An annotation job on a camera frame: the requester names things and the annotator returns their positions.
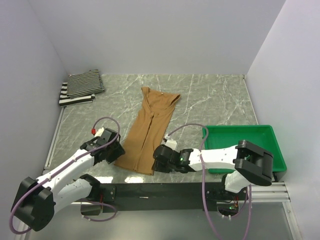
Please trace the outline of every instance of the green bin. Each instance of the green bin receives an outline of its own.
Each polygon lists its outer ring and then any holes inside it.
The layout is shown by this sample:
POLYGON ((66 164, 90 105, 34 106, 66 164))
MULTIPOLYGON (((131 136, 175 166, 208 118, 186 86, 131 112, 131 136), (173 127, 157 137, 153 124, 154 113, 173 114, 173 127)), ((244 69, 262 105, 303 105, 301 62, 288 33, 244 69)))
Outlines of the green bin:
MULTIPOLYGON (((287 166, 279 148, 276 135, 270 125, 219 125, 206 126, 209 135, 204 142, 204 149, 223 149, 238 145, 239 140, 247 140, 273 153, 273 172, 285 172, 287 166)), ((202 129, 203 138, 206 130, 202 129)), ((232 173, 234 170, 211 168, 211 174, 232 173)))

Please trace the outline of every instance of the brown garment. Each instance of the brown garment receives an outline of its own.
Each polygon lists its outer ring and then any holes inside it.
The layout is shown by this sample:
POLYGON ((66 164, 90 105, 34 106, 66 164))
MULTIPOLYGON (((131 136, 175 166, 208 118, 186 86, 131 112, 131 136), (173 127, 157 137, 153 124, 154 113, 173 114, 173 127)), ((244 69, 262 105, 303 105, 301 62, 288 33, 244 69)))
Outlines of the brown garment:
POLYGON ((160 92, 147 86, 141 89, 142 109, 124 141, 125 155, 119 157, 115 165, 137 173, 153 175, 153 154, 161 144, 180 94, 160 92))

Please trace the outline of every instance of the white wall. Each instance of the white wall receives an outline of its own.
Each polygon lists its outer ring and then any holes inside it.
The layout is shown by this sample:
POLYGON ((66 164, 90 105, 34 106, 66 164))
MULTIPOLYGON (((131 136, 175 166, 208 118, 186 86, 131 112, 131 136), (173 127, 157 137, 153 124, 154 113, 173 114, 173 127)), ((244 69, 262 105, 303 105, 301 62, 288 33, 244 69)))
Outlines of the white wall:
POLYGON ((27 0, 0 2, 0 239, 20 182, 41 174, 60 113, 62 63, 27 0))
POLYGON ((68 73, 246 74, 285 0, 29 0, 68 73))
POLYGON ((259 123, 275 130, 304 239, 319 239, 320 1, 286 0, 247 85, 259 123))

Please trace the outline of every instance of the marble tabletop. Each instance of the marble tabletop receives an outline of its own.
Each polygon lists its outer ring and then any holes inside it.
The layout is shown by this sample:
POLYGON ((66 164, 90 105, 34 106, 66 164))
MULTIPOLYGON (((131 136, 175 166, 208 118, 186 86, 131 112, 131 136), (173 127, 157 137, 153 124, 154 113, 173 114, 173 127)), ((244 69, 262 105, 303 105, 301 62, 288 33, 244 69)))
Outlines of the marble tabletop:
MULTIPOLYGON (((103 116, 115 118, 121 127, 121 143, 126 138, 142 107, 142 86, 162 92, 178 93, 181 98, 173 112, 167 133, 186 123, 204 125, 255 125, 257 119, 243 75, 212 74, 121 74, 101 76, 106 91, 96 95, 92 103, 67 106, 54 140, 49 170, 72 156, 79 146, 92 138, 91 128, 103 116)), ((116 130, 110 120, 102 120, 97 128, 116 130)), ((177 149, 199 148, 202 129, 188 126, 174 133, 177 149)), ((113 164, 100 162, 86 173, 102 183, 186 183, 201 182, 201 172, 162 173, 153 176, 131 172, 113 164)), ((206 182, 221 179, 207 174, 206 182)))

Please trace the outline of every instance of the folded striped shirt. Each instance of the folded striped shirt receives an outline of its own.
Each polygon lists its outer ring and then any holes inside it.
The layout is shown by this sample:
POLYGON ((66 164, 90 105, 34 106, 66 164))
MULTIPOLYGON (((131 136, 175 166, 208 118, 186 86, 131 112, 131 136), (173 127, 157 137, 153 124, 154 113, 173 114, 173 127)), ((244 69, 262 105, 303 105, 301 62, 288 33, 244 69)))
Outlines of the folded striped shirt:
POLYGON ((77 98, 90 94, 99 94, 105 91, 99 70, 68 76, 67 96, 77 98))
POLYGON ((60 98, 59 98, 59 105, 61 107, 74 105, 74 104, 91 103, 93 100, 96 99, 95 94, 70 98, 67 95, 67 88, 68 88, 68 83, 64 82, 61 87, 60 98))

